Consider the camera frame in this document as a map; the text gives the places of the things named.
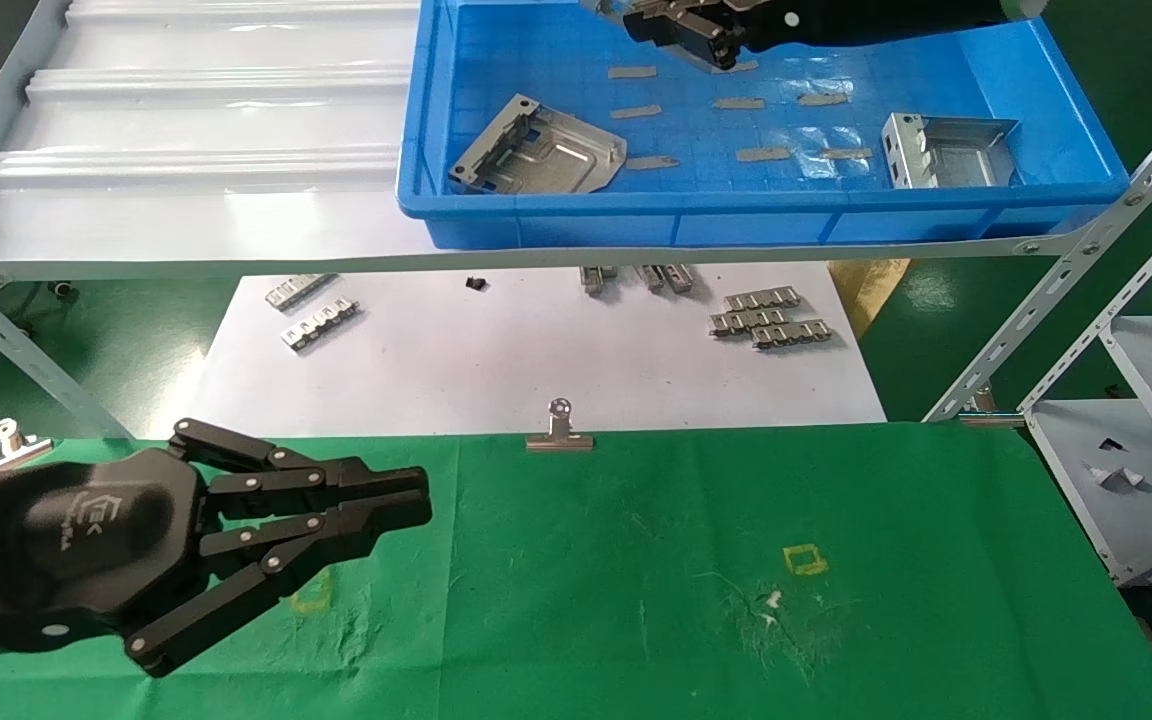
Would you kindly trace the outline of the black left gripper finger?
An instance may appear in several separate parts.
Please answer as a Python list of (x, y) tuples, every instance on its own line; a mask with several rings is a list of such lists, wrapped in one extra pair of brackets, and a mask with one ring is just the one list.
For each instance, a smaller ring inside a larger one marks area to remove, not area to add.
[(378, 471), (356, 456), (311, 458), (204, 420), (179, 420), (170, 452), (221, 471), (207, 484), (207, 505), (228, 520), (325, 511), (407, 491), (429, 493), (429, 475), (420, 468)]

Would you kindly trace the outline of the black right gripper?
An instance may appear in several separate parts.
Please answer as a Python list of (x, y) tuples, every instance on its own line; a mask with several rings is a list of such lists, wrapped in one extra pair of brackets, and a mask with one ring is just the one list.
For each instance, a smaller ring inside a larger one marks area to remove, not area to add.
[(733, 10), (727, 1), (641, 1), (623, 15), (634, 41), (676, 47), (719, 70), (738, 61), (737, 26), (755, 53), (786, 44), (856, 47), (1005, 23), (1001, 1), (758, 1)]

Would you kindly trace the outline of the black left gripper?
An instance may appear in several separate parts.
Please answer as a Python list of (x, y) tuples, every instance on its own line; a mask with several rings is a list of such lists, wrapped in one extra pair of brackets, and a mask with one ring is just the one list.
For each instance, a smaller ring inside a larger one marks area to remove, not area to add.
[(381, 535), (433, 518), (429, 497), (311, 511), (300, 529), (262, 541), (255, 561), (185, 601), (207, 583), (198, 560), (204, 492), (200, 471), (161, 448), (100, 464), (0, 471), (0, 653), (129, 635), (129, 659), (161, 679), (329, 564), (365, 559)]

